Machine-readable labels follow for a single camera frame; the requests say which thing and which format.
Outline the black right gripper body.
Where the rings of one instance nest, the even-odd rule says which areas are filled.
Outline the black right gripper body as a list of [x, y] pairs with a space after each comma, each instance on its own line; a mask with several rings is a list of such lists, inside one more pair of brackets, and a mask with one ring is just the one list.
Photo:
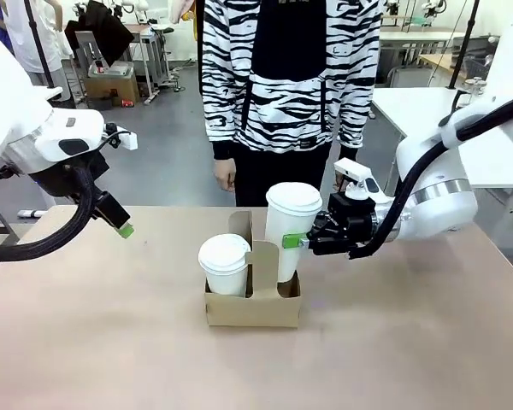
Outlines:
[[367, 243], [377, 230], [375, 205], [370, 198], [355, 200], [343, 192], [331, 194], [327, 205], [331, 222], [327, 232], [339, 240], [346, 250]]

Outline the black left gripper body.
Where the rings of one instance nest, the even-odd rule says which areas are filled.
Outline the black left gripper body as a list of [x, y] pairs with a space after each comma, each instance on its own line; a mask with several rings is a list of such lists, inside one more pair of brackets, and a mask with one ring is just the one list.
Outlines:
[[31, 173], [30, 177], [51, 196], [64, 196], [78, 202], [83, 192], [91, 191], [96, 206], [107, 206], [110, 194], [95, 185], [95, 181], [109, 170], [99, 151], [69, 157], [57, 164]]

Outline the person's right hand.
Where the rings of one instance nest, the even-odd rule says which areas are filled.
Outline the person's right hand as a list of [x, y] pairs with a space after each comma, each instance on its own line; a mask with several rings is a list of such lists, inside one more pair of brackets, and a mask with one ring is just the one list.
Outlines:
[[236, 166], [234, 159], [215, 160], [214, 175], [220, 188], [227, 192], [234, 192]]

